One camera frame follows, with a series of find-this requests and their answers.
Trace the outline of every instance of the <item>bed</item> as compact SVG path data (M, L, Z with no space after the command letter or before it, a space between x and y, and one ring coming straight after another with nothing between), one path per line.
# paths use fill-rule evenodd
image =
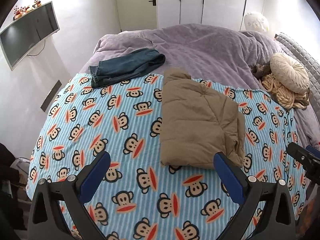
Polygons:
M89 65L145 47L166 56L166 63L153 74L129 83L90 88ZM28 196L32 198L40 178L51 182L78 174L106 149L111 167L85 206L107 239L179 239L179 232L183 234L188 226L192 230L184 239L217 238L238 205L231 201L216 172L159 163L160 132L155 127L162 121L162 74L178 66L195 81L226 95L233 90L232 99L245 115L244 172L261 181L284 178L298 218L307 182L299 163L286 155L286 145L294 141L303 147L319 147L320 128L312 107L298 114L286 112L270 100L251 74L256 63L267 63L275 52L282 52L281 47L260 33L206 25L105 35L49 111L31 156ZM132 94L136 91L143 93L141 98L132 96L140 95ZM136 112L133 106L140 101L150 102L148 113ZM253 116L260 117L264 125L252 122ZM251 132L257 135L254 139ZM128 143L134 144L133 150ZM245 236L252 232L262 208L258 207ZM79 236L63 203L61 210L72 234Z

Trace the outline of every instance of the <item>purple blanket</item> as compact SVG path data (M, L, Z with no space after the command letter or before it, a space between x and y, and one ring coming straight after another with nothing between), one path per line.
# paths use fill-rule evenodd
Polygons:
M165 54L166 62L154 73L163 74L169 67L181 67L193 78L244 89L263 89L251 68L257 63L266 64L274 53L282 52L277 43L258 32L235 32L199 24L176 25L160 30L107 34L99 40L80 73L89 73L89 65L141 48ZM300 145L310 144L319 149L320 127L311 106L305 111L295 110L294 116Z

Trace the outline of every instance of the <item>television screen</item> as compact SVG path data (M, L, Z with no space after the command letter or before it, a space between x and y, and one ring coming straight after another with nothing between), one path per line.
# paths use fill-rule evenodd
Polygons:
M42 39L59 30L52 2L16 19L0 33L0 42L11 69Z

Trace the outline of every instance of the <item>gray headboard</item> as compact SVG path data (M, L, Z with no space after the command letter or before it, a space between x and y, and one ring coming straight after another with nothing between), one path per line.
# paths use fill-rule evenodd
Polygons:
M310 78L309 101L320 122L320 64L303 47L284 33L280 33L276 40L283 51L298 60L307 70Z

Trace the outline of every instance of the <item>white television frame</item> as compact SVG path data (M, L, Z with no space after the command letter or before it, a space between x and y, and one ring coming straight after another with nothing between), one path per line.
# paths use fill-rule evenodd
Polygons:
M27 15L27 14L29 14L29 13L32 13L34 10L37 10L38 8L40 8L40 7L42 7L42 6L45 6L46 4L49 4L49 3L51 3L51 5L52 5L52 11L53 11L53 15L54 15L54 18L55 18L55 20L56 20L58 29L56 29L55 31L53 31L52 33L50 33L48 36L44 37L42 40L40 40L39 42L37 42L37 43L36 43L33 47L31 47L31 49L29 49L13 66L10 64L10 62L9 62L9 60L8 60L8 58L7 58L7 55L6 55L6 53L5 53L5 51L4 51L4 48L3 48L3 45L2 45L1 36L0 36L0 46L1 46L2 52L3 52L3 54L4 54L4 57L5 57L8 65L9 65L11 71L14 70L14 68L19 64L19 62L20 62L25 56L27 56L27 55L29 54L29 52L32 51L41 41L44 41L45 39L47 39L48 37L50 37L52 34L56 33L58 30L60 30L60 27L59 27L59 24L58 24L58 21L57 21L57 17L56 17L56 14L55 14L55 12L54 12L54 8L53 8L53 3L52 3L52 1L50 1L50 2L48 2L48 3L45 3L45 4L42 4L41 6L33 9L32 11L26 13L25 15ZM0 32L0 35L1 35L1 33L4 32L7 28L9 28L14 22L20 20L20 19L23 18L25 15L21 16L20 18L14 20L12 23L10 23L6 28L4 28L4 29Z

